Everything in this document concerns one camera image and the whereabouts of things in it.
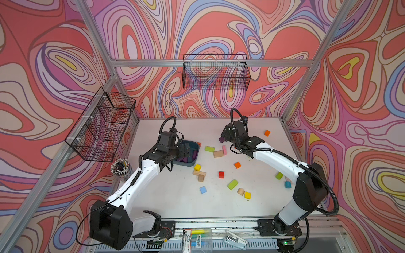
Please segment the teal plastic storage bin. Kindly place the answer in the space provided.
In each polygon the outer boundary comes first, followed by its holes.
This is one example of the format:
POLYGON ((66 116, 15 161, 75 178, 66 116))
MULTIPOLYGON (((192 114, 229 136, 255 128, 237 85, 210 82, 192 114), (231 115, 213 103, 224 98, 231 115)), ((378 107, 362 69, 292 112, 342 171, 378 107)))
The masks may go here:
POLYGON ((196 163, 199 150, 200 146, 197 142, 184 140, 179 146, 179 157, 173 161, 173 164, 193 167, 196 163))

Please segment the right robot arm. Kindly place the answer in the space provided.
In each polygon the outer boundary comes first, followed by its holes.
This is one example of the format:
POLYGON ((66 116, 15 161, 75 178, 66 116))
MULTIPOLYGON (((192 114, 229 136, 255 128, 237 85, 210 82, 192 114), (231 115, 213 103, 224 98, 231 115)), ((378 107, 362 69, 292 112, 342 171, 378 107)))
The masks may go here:
POLYGON ((221 137, 230 142, 231 151, 261 161, 290 179, 295 184, 292 200, 274 217, 275 234, 284 236, 291 227, 314 211, 335 216, 339 201, 327 179, 322 166, 308 164, 276 150, 257 136, 248 134, 248 117, 236 108, 231 108, 231 122, 226 125, 221 137))

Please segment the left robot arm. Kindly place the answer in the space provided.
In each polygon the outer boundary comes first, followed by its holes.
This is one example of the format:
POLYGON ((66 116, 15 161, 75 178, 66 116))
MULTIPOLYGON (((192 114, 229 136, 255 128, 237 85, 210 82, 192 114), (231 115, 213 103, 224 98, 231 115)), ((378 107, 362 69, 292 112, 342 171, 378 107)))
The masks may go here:
POLYGON ((189 156, 189 147, 183 144, 184 135, 178 134, 176 117, 164 120, 158 132, 156 143, 138 159, 138 167, 129 179, 105 201, 98 200, 91 208, 89 237, 98 244, 121 250, 130 239, 141 234, 151 237, 150 243, 166 242, 174 235, 174 226, 161 222, 161 216, 154 211, 144 210, 136 217, 130 217, 135 200, 146 186, 164 169, 173 170, 173 162, 189 156), (166 123, 173 121, 165 131, 166 123))

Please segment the pink long brick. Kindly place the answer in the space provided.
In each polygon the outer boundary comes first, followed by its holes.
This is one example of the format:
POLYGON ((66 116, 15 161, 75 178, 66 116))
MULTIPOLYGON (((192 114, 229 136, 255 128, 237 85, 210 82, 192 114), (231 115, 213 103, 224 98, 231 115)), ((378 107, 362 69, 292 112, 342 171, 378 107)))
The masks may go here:
POLYGON ((222 146, 222 151, 224 156, 227 155, 227 147, 225 145, 222 146))

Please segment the natural wood block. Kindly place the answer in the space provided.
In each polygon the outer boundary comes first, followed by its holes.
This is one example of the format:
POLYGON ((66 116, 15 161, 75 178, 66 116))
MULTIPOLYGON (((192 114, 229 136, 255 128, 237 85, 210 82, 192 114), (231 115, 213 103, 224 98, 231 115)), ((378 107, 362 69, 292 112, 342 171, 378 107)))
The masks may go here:
POLYGON ((224 152, 222 150, 214 151, 213 152, 214 158, 220 158, 224 156, 224 152))

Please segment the lime green long brick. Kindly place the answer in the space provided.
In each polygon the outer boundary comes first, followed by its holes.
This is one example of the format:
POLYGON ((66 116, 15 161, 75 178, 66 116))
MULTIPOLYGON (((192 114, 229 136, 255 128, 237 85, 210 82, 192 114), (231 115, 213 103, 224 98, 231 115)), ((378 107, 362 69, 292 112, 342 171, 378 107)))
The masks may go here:
POLYGON ((205 151, 208 151, 208 152, 215 152, 215 148, 214 148, 214 147, 210 147, 210 146, 206 146, 206 147, 205 147, 205 151))

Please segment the engraved wood block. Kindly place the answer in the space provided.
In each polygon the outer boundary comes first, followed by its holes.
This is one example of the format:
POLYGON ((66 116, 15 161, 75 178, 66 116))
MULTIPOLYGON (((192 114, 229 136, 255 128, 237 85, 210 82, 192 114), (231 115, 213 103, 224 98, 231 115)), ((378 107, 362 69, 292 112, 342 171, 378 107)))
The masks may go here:
POLYGON ((202 172, 202 171, 196 171, 196 170, 194 170, 193 171, 193 175, 195 175, 195 176, 200 176, 200 175, 202 175, 202 176, 206 176, 206 173, 205 172, 202 172))

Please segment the cup of pens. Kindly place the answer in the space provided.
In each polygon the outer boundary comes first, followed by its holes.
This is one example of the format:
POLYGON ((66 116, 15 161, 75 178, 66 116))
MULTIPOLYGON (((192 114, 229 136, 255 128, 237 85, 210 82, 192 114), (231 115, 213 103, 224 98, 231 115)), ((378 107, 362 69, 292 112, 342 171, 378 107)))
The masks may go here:
POLYGON ((110 172, 121 181, 127 181, 133 174, 132 167, 126 158, 116 160, 111 165, 110 172))

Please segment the round wood brick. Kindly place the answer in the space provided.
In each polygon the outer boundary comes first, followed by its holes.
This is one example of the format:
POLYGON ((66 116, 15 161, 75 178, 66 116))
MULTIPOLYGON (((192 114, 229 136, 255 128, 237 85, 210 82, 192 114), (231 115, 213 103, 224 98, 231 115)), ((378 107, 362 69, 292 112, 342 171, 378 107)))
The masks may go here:
POLYGON ((238 193, 239 195, 243 196, 243 195, 245 194, 245 191, 244 191, 244 189, 239 188, 238 191, 237 191, 237 193, 238 193))

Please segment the teal cylinder brick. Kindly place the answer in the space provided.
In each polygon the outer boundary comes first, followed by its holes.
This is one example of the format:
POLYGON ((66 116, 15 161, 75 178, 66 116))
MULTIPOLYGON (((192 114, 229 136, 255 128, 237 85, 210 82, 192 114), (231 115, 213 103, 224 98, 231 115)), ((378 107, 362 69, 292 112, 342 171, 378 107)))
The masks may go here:
POLYGON ((285 188, 286 189, 291 189, 292 188, 292 185, 291 185, 291 183, 289 181, 285 182, 285 188))

